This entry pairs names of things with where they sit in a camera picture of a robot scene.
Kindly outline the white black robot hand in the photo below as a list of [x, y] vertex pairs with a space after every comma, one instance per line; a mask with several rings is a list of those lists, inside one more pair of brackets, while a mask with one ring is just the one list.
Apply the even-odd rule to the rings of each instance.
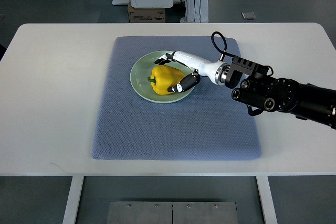
[[168, 92], [172, 93], [182, 93], [193, 88], [200, 82], [201, 76], [208, 77], [212, 83], [223, 86], [230, 69], [230, 65], [226, 62], [220, 60], [210, 62], [199, 56], [182, 51], [176, 51], [171, 54], [166, 53], [160, 56], [154, 63], [164, 65], [171, 61], [176, 61], [193, 70], [192, 73], [186, 75], [178, 84], [167, 89]]

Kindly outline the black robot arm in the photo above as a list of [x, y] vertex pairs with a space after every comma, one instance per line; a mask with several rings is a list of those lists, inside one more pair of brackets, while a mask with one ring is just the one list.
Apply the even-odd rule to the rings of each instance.
[[251, 116], [278, 111], [335, 128], [334, 90], [272, 74], [270, 66], [234, 57], [220, 80], [232, 89], [233, 100], [247, 105]]

